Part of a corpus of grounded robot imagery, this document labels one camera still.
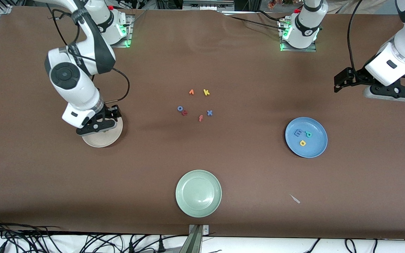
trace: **plate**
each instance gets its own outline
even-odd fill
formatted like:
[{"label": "plate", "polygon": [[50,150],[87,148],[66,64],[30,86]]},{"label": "plate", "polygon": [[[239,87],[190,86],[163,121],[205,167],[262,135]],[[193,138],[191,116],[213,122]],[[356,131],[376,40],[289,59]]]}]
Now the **plate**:
[{"label": "plate", "polygon": [[309,117],[292,120],[285,130],[285,140],[295,154],[304,158],[317,157],[328,146],[326,130],[318,121]]},{"label": "plate", "polygon": [[123,130],[123,119],[119,117],[117,120],[115,128],[83,136],[82,139],[85,143],[95,148],[104,148],[111,145],[119,138]]},{"label": "plate", "polygon": [[185,214],[195,218],[206,217],[220,205],[220,182],[208,171],[190,171],[177,183],[176,202]]}]

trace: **table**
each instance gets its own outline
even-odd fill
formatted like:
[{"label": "table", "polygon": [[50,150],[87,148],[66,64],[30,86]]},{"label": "table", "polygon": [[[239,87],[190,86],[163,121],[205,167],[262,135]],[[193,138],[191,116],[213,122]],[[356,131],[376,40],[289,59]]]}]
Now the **table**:
[{"label": "table", "polygon": [[[14,7],[0,19],[0,220],[83,232],[186,234],[209,224],[228,236],[405,238],[405,103],[365,99],[362,87],[333,93],[334,75],[350,65],[350,16],[327,15],[318,51],[295,53],[279,50],[272,29],[215,11],[148,11],[131,47],[115,49],[131,90],[118,103],[122,136],[103,149],[61,120],[66,102],[43,61],[63,43],[48,16]],[[71,41],[71,21],[60,26]],[[397,16],[357,15],[356,65],[401,27]],[[95,85],[106,100],[126,89],[115,72]],[[198,122],[206,110],[213,117]],[[285,143],[286,125],[301,116],[328,133],[320,157],[297,157]],[[195,169],[223,189],[218,210],[201,219],[174,195]]]}]

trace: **green plate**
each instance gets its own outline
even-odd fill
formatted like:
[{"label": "green plate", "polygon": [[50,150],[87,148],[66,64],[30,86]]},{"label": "green plate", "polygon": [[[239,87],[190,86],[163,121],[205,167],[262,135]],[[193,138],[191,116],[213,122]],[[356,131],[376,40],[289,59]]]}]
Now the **green plate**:
[{"label": "green plate", "polygon": [[208,171],[190,171],[177,183],[176,201],[187,215],[206,217],[220,205],[220,182]]}]

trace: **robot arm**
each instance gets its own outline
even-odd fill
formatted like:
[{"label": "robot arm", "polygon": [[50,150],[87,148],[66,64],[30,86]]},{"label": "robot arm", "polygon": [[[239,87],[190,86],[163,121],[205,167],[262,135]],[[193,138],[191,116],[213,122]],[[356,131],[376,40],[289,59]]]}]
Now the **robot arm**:
[{"label": "robot arm", "polygon": [[390,38],[378,53],[355,75],[347,67],[334,77],[334,92],[344,87],[364,84],[364,96],[367,98],[405,101],[405,0],[395,0],[398,13],[404,27]]},{"label": "robot arm", "polygon": [[294,48],[307,48],[316,39],[320,24],[328,12],[326,0],[305,0],[300,13],[293,13],[286,19],[291,27],[283,39]]},{"label": "robot arm", "polygon": [[[66,7],[72,12],[73,21],[82,28],[86,35],[84,41],[72,42],[66,47],[50,50],[45,60],[45,69],[52,85],[68,102],[62,119],[80,129],[86,126],[87,122],[96,114],[101,114],[101,111],[105,110],[103,99],[89,76],[111,71],[115,64],[115,54],[101,34],[101,26],[96,25],[83,2],[80,0],[40,1]],[[99,6],[100,3],[104,2],[101,0],[87,2],[93,6],[93,9],[97,8],[94,5]],[[111,17],[107,6],[104,5],[104,8],[99,8],[99,10],[100,12],[94,12],[95,16]],[[110,25],[103,27],[106,36],[109,37],[114,34]]]},{"label": "robot arm", "polygon": [[405,0],[395,0],[404,27],[379,49],[365,69],[385,86],[405,75]]}]

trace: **cable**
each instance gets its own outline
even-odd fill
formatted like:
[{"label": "cable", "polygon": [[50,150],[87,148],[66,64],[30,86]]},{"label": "cable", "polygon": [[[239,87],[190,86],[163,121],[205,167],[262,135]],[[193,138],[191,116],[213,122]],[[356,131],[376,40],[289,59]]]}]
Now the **cable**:
[{"label": "cable", "polygon": [[152,249],[153,250],[153,253],[156,253],[156,250],[154,249],[154,248],[146,248],[146,249],[144,249],[144,250],[147,250],[147,249]]},{"label": "cable", "polygon": [[346,39],[347,39],[347,43],[348,43],[349,59],[351,61],[352,72],[354,73],[354,76],[355,76],[356,79],[360,80],[361,82],[365,82],[364,80],[362,80],[362,78],[359,77],[359,75],[357,74],[357,72],[355,70],[354,59],[353,59],[353,56],[352,56],[352,49],[351,49],[351,41],[350,41],[350,31],[351,31],[352,20],[354,19],[355,12],[359,8],[359,5],[360,5],[360,3],[362,1],[363,0],[359,0],[357,2],[357,5],[355,6],[354,10],[352,11],[351,19],[349,20],[349,24],[348,24],[348,31],[347,31]]},{"label": "cable", "polygon": [[[46,6],[48,7],[48,10],[50,10],[51,16],[53,17],[52,19],[53,19],[53,21],[54,21],[54,25],[55,25],[55,27],[56,27],[57,32],[59,33],[60,38],[62,39],[62,41],[63,41],[63,43],[64,43],[65,45],[68,45],[68,43],[66,43],[65,39],[63,38],[62,33],[60,32],[60,29],[59,29],[59,26],[58,26],[58,24],[57,24],[56,19],[61,19],[61,18],[63,18],[64,16],[68,16],[68,17],[71,18],[71,13],[65,12],[65,11],[60,10],[60,9],[51,9],[51,8],[50,8],[50,5],[48,5],[48,4],[46,4]],[[61,16],[56,17],[56,16],[54,15],[54,13],[55,13],[56,11],[59,12],[59,13],[61,13]],[[81,30],[80,26],[77,26],[77,32],[76,32],[76,36],[75,36],[73,42],[76,42],[77,39],[79,38],[79,32],[80,32],[80,30]]]},{"label": "cable", "polygon": [[133,246],[134,248],[137,247],[138,244],[139,244],[143,239],[145,239],[147,236],[149,236],[149,234],[145,234],[145,235],[142,236],[140,239],[136,240],[132,246]]},{"label": "cable", "polygon": [[[94,62],[96,62],[97,64],[104,65],[104,64],[102,64],[102,63],[96,61],[95,59],[92,59],[92,58],[89,58],[89,57],[86,57],[86,56],[77,55],[77,54],[73,53],[73,52],[71,51],[71,49],[69,49],[69,48],[68,48],[68,53],[71,54],[72,56],[81,57],[81,58],[84,58],[84,59],[87,59],[87,60],[94,61]],[[123,99],[127,96],[127,94],[129,93],[129,90],[130,90],[130,81],[129,81],[129,78],[128,78],[123,72],[119,71],[118,69],[116,69],[116,68],[114,68],[114,67],[110,67],[110,68],[111,68],[112,70],[116,71],[118,74],[122,75],[122,76],[126,79],[126,81],[127,81],[127,90],[126,90],[126,93],[124,94],[124,96],[122,96],[121,98],[116,99],[116,100],[110,100],[110,101],[104,102],[105,104],[115,103],[115,102],[119,102],[119,101],[123,100]]]},{"label": "cable", "polygon": [[130,6],[127,5],[126,3],[122,3],[122,2],[121,2],[122,0],[116,0],[116,1],[118,2],[118,4],[119,4],[121,7],[132,9],[132,7],[130,7]]},{"label": "cable", "polygon": [[63,38],[62,33],[60,32],[59,26],[57,25],[57,22],[56,22],[56,17],[54,16],[54,13],[53,13],[53,11],[52,11],[51,8],[50,8],[50,5],[46,4],[46,6],[48,7],[48,10],[50,10],[51,15],[53,16],[54,25],[56,26],[56,29],[57,29],[57,32],[58,32],[59,35],[60,35],[60,38],[62,39],[62,41],[63,41],[63,43],[64,43],[65,45],[68,45],[68,44],[66,43],[65,39]]},{"label": "cable", "polygon": [[266,27],[273,27],[273,28],[276,28],[276,29],[279,29],[279,30],[285,30],[284,27],[271,26],[271,25],[267,25],[267,24],[264,24],[264,23],[259,23],[259,22],[256,22],[256,21],[252,21],[252,20],[241,19],[241,18],[238,18],[238,17],[232,17],[232,16],[230,16],[230,17],[233,18],[233,19],[243,20],[243,21],[246,21],[246,22],[250,22],[250,23],[254,23],[254,24],[258,24],[258,25],[262,25],[262,26],[266,26]]},{"label": "cable", "polygon": [[79,251],[79,253],[84,253],[85,250],[86,250],[88,247],[90,247],[90,245],[92,245],[93,243],[95,243],[97,240],[101,240],[102,237],[104,237],[104,234],[100,234],[100,235],[97,235],[97,236],[93,236],[93,235],[91,235],[91,234],[87,234],[87,240],[85,240],[85,244],[84,244],[84,246],[82,247],[82,249]]},{"label": "cable", "polygon": [[[15,230],[10,229],[9,226],[17,226],[17,227],[23,227],[23,228],[33,229],[33,230],[15,231]],[[7,243],[13,244],[15,246],[15,250],[17,253],[19,253],[19,249],[23,253],[25,253],[25,252],[48,253],[48,252],[50,252],[50,250],[47,247],[44,237],[49,237],[49,239],[54,244],[54,246],[56,247],[58,252],[62,253],[61,250],[55,244],[55,242],[52,240],[52,238],[48,232],[48,227],[52,227],[52,226],[31,226],[31,225],[26,225],[26,224],[0,222],[0,237],[2,239],[6,239],[6,242],[4,245],[6,245]],[[26,251],[23,247],[21,247],[17,243],[16,240],[24,240],[28,244],[29,250]]]},{"label": "cable", "polygon": [[248,0],[248,1],[246,1],[245,5],[243,6],[243,9],[242,9],[241,11],[244,11],[244,10],[245,10],[246,5],[248,5],[248,3],[249,3],[249,0]]},{"label": "cable", "polygon": [[130,23],[130,24],[125,24],[125,25],[123,25],[123,26],[124,26],[124,27],[128,27],[128,26],[133,25],[133,24],[135,23],[135,21],[137,21],[137,19],[140,19],[140,17],[141,17],[143,14],[146,13],[146,11],[148,11],[148,10],[143,11],[137,18],[134,19],[134,21],[133,21],[132,23]]},{"label": "cable", "polygon": [[378,239],[374,239],[373,253],[376,253],[376,247],[377,246],[378,246]]},{"label": "cable", "polygon": [[315,243],[312,245],[312,248],[309,249],[309,251],[306,251],[306,253],[312,253],[312,251],[314,250],[315,246],[317,245],[317,243],[321,240],[321,238],[318,238]]},{"label": "cable", "polygon": [[162,235],[159,236],[159,248],[157,249],[157,252],[159,253],[163,253],[167,251],[167,249],[163,246],[163,239],[162,239]]},{"label": "cable", "polygon": [[[169,237],[165,237],[165,238],[163,238],[162,240],[169,239],[169,238],[173,238],[173,237],[178,237],[178,236],[188,236],[188,234],[172,235],[172,236],[169,236]],[[137,251],[136,253],[140,253],[140,252],[146,250],[147,248],[151,247],[152,245],[158,243],[159,241],[160,241],[160,239],[157,240],[157,241],[155,241],[155,242],[153,242],[153,243],[150,243],[149,245],[146,245],[145,247],[143,247],[141,250]]]},{"label": "cable", "polygon": [[260,12],[260,13],[262,13],[263,15],[265,15],[267,18],[269,18],[269,19],[271,19],[271,20],[279,21],[279,19],[273,18],[272,16],[268,15],[265,11],[262,11],[262,10],[254,10],[254,12]]},{"label": "cable", "polygon": [[119,249],[119,247],[118,247],[117,245],[115,245],[115,244],[113,244],[113,243],[110,242],[111,240],[113,240],[113,239],[115,239],[116,237],[119,237],[119,236],[121,237],[121,234],[117,234],[116,236],[110,238],[109,240],[100,239],[100,240],[103,241],[104,243],[101,244],[98,248],[95,248],[95,249],[93,250],[93,253],[96,253],[96,251],[99,250],[100,248],[104,248],[104,247],[107,247],[107,246],[112,246],[112,247],[114,248],[114,252],[115,252],[115,248],[116,248],[119,252],[122,252],[123,246],[122,246],[121,249]]},{"label": "cable", "polygon": [[[350,248],[349,248],[349,246],[348,246],[348,241],[351,241],[352,247],[353,247],[353,249],[354,249],[354,252],[352,252],[352,251],[350,250]],[[350,253],[357,253],[357,250],[356,250],[356,248],[355,248],[354,242],[353,242],[351,239],[349,239],[349,238],[345,239],[345,247],[346,247],[346,249],[347,249]]]}]

